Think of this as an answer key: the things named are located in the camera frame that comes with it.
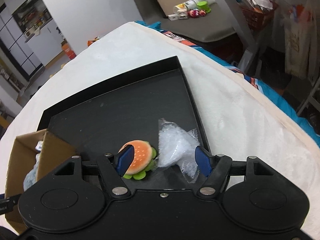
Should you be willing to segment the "blue tissue pack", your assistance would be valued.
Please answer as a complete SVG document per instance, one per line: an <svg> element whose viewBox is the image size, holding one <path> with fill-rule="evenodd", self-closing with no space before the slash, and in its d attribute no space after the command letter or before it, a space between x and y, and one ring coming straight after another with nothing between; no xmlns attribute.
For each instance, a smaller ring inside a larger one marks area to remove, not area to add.
<svg viewBox="0 0 320 240"><path fill-rule="evenodd" d="M37 152L41 152L42 146L43 146L43 140L39 140L35 146L35 150L37 150Z"/></svg>

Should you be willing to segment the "black shallow tray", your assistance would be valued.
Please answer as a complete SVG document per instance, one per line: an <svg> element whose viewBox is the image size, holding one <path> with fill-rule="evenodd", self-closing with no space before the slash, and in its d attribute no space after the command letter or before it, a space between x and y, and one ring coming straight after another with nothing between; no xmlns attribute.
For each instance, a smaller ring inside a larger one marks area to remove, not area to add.
<svg viewBox="0 0 320 240"><path fill-rule="evenodd" d="M158 122L176 123L185 131L195 129L202 146L208 146L187 72L177 57L159 60L83 89L46 109L39 128L75 147L80 155L77 182L88 181L104 191L115 187L134 190L193 190L204 177L189 183L178 166L158 168L138 181L121 178L108 154L126 142L144 140L158 146Z"/></svg>

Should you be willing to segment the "clear bag of white beads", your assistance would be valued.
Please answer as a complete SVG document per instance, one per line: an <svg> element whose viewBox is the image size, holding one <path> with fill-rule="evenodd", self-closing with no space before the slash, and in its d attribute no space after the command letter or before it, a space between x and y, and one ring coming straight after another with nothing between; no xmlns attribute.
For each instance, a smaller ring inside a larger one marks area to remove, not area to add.
<svg viewBox="0 0 320 240"><path fill-rule="evenodd" d="M200 145L197 129L186 131L163 118L158 127L157 166L165 169L177 165L186 181L195 183L200 173L195 160L195 150Z"/></svg>

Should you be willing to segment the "red basket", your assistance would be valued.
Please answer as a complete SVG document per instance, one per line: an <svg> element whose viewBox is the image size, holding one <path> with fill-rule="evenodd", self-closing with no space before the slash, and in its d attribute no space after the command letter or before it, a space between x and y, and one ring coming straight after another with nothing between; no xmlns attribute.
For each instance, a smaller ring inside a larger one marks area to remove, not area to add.
<svg viewBox="0 0 320 240"><path fill-rule="evenodd" d="M271 23L278 4L272 0L245 0L241 9L249 28L259 32Z"/></svg>

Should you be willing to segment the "brown cardboard box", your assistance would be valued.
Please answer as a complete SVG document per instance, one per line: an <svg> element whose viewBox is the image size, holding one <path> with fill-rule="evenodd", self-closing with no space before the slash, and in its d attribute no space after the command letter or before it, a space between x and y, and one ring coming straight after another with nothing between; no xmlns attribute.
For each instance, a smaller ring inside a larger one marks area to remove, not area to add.
<svg viewBox="0 0 320 240"><path fill-rule="evenodd" d="M36 164L36 145L42 140L39 167L36 180L40 180L68 158L76 155L73 146L43 129L37 132L17 136L11 150L5 197L12 197L24 192L23 181Z"/></svg>

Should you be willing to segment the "burger plush toy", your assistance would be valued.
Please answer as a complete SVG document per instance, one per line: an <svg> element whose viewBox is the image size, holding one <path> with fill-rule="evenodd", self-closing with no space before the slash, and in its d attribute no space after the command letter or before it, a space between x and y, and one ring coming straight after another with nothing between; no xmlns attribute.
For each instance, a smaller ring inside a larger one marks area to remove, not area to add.
<svg viewBox="0 0 320 240"><path fill-rule="evenodd" d="M124 174L125 179L142 180L147 172L156 167L156 150L147 141L133 140L125 143L120 149L123 150L127 145L132 145L135 150L135 156L129 169Z"/></svg>

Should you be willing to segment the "orange cardboard box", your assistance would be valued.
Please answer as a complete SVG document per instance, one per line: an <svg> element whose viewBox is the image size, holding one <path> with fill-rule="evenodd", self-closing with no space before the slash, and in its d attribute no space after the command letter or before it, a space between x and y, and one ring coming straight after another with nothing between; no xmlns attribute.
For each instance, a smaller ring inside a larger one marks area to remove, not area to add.
<svg viewBox="0 0 320 240"><path fill-rule="evenodd" d="M65 54L69 57L70 60L76 57L75 52L71 49L66 39L61 42L61 48Z"/></svg>

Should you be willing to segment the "grey fluffy plush toy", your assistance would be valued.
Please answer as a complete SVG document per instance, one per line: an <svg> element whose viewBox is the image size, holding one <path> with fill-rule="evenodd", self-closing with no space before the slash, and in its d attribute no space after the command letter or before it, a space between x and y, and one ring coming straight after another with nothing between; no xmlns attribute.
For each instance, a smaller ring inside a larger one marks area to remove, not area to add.
<svg viewBox="0 0 320 240"><path fill-rule="evenodd" d="M33 169L25 176L25 179L23 181L23 190L26 191L31 186L33 186L36 183L36 177L37 177L37 170L40 162L40 153L38 153L36 157L36 163L33 166Z"/></svg>

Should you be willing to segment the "green cup toy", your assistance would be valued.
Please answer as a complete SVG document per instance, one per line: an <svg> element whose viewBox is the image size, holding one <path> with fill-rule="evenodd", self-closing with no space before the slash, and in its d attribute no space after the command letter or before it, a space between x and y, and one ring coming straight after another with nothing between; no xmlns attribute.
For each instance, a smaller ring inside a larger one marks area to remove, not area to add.
<svg viewBox="0 0 320 240"><path fill-rule="evenodd" d="M210 13L211 12L211 8L208 4L207 1L199 1L196 3L197 5L197 8L200 10L200 11L204 11L205 13Z"/></svg>

